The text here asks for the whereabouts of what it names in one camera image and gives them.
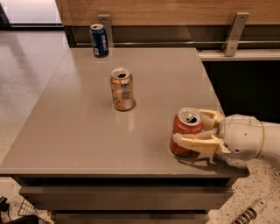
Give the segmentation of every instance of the robotic hand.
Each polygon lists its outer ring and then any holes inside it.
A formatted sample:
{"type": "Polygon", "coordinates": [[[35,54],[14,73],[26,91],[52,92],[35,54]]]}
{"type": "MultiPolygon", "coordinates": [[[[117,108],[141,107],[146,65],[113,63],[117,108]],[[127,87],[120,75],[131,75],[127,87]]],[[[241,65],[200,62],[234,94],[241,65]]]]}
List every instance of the robotic hand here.
{"type": "Polygon", "coordinates": [[[260,158],[280,170],[280,124],[260,122],[253,116],[224,117],[217,111],[200,109],[204,132],[174,134],[179,146],[206,154],[225,154],[232,159],[260,158]]]}

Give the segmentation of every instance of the floor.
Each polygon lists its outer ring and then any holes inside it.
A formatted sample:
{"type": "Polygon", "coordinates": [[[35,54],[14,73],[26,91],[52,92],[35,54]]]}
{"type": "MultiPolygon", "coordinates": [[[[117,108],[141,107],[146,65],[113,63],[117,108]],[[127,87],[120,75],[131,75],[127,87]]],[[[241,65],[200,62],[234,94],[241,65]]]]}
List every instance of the floor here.
{"type": "MultiPolygon", "coordinates": [[[[0,163],[9,151],[56,66],[68,49],[63,31],[0,31],[0,163]]],[[[248,162],[250,176],[233,185],[234,196],[210,211],[207,224],[229,224],[255,200],[280,187],[280,171],[267,162],[248,162]]],[[[0,197],[8,198],[10,217],[16,219],[23,198],[11,178],[0,178],[0,197]]],[[[38,211],[47,219],[45,211],[38,211]]],[[[280,193],[250,223],[280,224],[280,193]]],[[[8,221],[2,213],[3,222],[8,221]]]]}

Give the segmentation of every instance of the soda can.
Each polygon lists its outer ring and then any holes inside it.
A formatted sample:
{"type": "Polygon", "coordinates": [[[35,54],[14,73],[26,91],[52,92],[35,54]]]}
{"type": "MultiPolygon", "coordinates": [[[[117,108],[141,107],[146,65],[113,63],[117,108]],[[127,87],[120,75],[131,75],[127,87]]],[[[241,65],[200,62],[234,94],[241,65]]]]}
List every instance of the soda can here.
{"type": "MultiPolygon", "coordinates": [[[[196,108],[182,108],[174,117],[172,134],[199,134],[203,130],[203,116],[196,108]]],[[[171,151],[175,155],[188,156],[191,150],[178,146],[171,136],[171,151]]]]}
{"type": "Polygon", "coordinates": [[[90,26],[89,34],[94,50],[94,56],[98,58],[107,56],[109,54],[109,46],[104,25],[92,24],[90,26]]]}
{"type": "Polygon", "coordinates": [[[114,107],[125,111],[134,107],[133,80],[129,70],[118,67],[111,74],[111,89],[114,107]]]}

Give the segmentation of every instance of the wire grid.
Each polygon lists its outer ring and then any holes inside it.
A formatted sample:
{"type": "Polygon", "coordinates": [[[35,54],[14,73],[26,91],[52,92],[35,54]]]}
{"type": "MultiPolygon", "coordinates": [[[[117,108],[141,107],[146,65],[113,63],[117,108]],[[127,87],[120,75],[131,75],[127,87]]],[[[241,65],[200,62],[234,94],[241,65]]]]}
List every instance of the wire grid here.
{"type": "Polygon", "coordinates": [[[26,199],[23,200],[21,203],[21,206],[17,213],[18,216],[26,216],[26,215],[36,215],[37,216],[37,210],[36,208],[28,202],[26,199]]]}

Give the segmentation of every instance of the drawer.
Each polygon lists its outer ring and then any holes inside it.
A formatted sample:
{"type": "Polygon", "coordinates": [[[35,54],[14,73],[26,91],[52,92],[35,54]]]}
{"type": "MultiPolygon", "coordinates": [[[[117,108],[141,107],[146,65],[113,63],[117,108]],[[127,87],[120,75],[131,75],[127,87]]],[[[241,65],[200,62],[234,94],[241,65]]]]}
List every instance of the drawer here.
{"type": "Polygon", "coordinates": [[[57,213],[55,224],[205,224],[207,214],[197,213],[57,213]]]}
{"type": "Polygon", "coordinates": [[[226,187],[23,186],[20,193],[46,210],[210,210],[232,195],[226,187]]]}

